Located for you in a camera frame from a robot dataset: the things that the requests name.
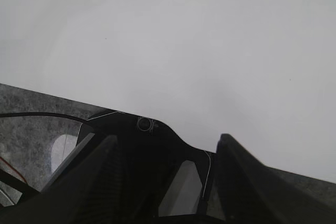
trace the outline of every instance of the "white surface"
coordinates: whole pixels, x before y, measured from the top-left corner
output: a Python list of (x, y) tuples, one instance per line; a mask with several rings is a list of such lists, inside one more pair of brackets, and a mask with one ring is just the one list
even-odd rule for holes
[(336, 0), (0, 0), (0, 82), (336, 182)]
[(76, 143), (76, 136), (63, 134), (56, 138), (51, 148), (51, 173), (56, 171), (59, 165), (67, 158), (67, 156), (76, 147)]
[(195, 163), (184, 161), (159, 205), (158, 216), (195, 214), (201, 190)]

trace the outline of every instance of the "black wire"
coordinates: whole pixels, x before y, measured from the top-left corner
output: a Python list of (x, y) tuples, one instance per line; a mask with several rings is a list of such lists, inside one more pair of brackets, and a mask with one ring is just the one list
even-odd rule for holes
[(73, 120), (73, 121), (77, 121), (77, 122), (86, 124), (87, 126), (90, 126), (94, 129), (106, 134), (104, 132), (104, 130), (102, 130), (100, 127), (98, 127), (97, 125), (95, 125), (91, 121), (87, 121), (85, 119), (78, 118), (78, 117), (72, 116), (72, 115), (66, 115), (66, 114), (60, 114), (60, 113), (51, 113), (51, 112), (18, 112), (18, 113), (2, 113), (2, 114), (0, 114), (0, 118), (18, 118), (18, 117), (21, 117), (21, 116), (51, 116), (51, 117), (54, 117), (54, 118), (70, 119), (70, 120)]

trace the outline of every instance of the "red wire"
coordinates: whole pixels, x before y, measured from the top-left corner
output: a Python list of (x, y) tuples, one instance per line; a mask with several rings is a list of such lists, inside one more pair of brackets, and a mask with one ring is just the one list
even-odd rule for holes
[(19, 173), (17, 169), (15, 169), (14, 167), (12, 167), (11, 164), (10, 164), (9, 162), (5, 161), (2, 157), (0, 157), (0, 159), (1, 159), (6, 165), (8, 165), (13, 171), (15, 171), (16, 174), (19, 175), (20, 178), (23, 179), (23, 181), (24, 181), (26, 184), (28, 184), (28, 182), (27, 182), (27, 180), (25, 179), (25, 177), (22, 176), (22, 174)]

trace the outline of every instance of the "black plastic part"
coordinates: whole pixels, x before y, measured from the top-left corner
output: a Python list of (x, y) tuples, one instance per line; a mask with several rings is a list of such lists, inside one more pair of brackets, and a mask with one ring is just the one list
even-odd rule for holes
[(2, 169), (0, 169), (0, 181), (22, 193), (19, 202), (23, 202), (39, 194), (37, 190)]
[(222, 135), (217, 158), (216, 182), (228, 223), (336, 223), (335, 209), (286, 183), (232, 136)]
[[(96, 114), (90, 119), (91, 123), (98, 125), (105, 132), (117, 135), (122, 146), (123, 156), (130, 169), (128, 216), (134, 219), (157, 216), (157, 209), (185, 160), (195, 163), (202, 182), (197, 213), (205, 215), (214, 177), (214, 170), (211, 169), (207, 181), (207, 154), (186, 144), (170, 127), (160, 121), (155, 121), (156, 127), (147, 132), (138, 129), (138, 121), (137, 115), (110, 110)], [(82, 125), (77, 144), (91, 131), (91, 127)]]

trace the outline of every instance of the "white wire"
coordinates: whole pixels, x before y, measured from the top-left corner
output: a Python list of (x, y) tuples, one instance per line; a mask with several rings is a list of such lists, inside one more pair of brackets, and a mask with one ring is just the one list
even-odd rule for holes
[(206, 184), (208, 183), (208, 178), (209, 178), (209, 173), (210, 173), (210, 168), (211, 168), (211, 158), (210, 155), (208, 154), (208, 152), (204, 151), (205, 154), (208, 156), (209, 158), (209, 169), (208, 169), (208, 174), (206, 175), (206, 180), (205, 180), (205, 184), (204, 184), (204, 189), (203, 189), (203, 195), (202, 195), (202, 199), (204, 198), (204, 194), (205, 194), (205, 189), (206, 189)]
[(10, 196), (1, 187), (0, 187), (0, 193), (2, 193), (6, 197), (6, 199), (8, 199), (8, 201), (10, 203), (12, 203), (12, 205), (15, 205), (14, 201), (10, 198)]
[[(104, 115), (100, 115), (100, 116), (96, 116), (94, 118), (87, 119), (87, 121), (90, 121), (90, 120), (93, 120), (93, 119), (96, 119), (96, 118), (102, 118), (103, 116), (112, 115), (112, 114), (115, 114), (115, 113), (122, 113), (122, 114), (124, 114), (123, 112), (120, 112), (120, 111), (114, 111), (114, 112), (111, 112), (111, 113), (107, 113), (107, 114), (104, 114)], [(80, 129), (82, 128), (82, 125), (83, 124), (81, 123), (80, 126), (79, 126), (77, 137), (79, 136), (79, 132), (80, 132)]]
[(120, 112), (120, 111), (114, 111), (114, 112), (107, 113), (107, 114), (104, 114), (104, 115), (96, 116), (95, 118), (87, 119), (87, 121), (90, 121), (90, 120), (93, 120), (93, 119), (97, 119), (97, 118), (102, 118), (103, 116), (106, 116), (106, 115), (112, 115), (112, 114), (115, 114), (115, 113), (122, 113), (122, 114), (123, 114), (123, 112)]

